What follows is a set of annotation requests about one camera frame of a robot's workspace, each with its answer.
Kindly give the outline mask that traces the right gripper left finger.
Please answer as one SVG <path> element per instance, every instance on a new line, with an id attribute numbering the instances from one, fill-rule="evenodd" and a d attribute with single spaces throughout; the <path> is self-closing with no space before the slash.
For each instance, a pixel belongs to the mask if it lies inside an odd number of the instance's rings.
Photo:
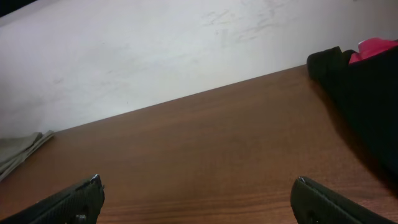
<path id="1" fill-rule="evenodd" d="M 104 200 L 104 185 L 95 174 L 1 220 L 1 224 L 95 224 Z"/>

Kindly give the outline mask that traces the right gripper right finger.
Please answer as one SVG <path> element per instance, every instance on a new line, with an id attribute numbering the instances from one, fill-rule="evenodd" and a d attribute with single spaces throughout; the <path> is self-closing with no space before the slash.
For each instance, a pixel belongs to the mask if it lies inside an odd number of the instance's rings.
<path id="1" fill-rule="evenodd" d="M 295 180 L 290 205 L 298 224 L 396 224 L 308 177 Z"/>

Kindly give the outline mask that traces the khaki shorts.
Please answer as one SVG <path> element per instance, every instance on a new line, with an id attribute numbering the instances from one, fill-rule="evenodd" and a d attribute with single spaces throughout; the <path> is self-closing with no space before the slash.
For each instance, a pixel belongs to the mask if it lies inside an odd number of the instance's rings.
<path id="1" fill-rule="evenodd" d="M 54 135 L 53 131 L 35 132 L 21 138 L 1 139 L 1 180 L 23 163 Z"/>

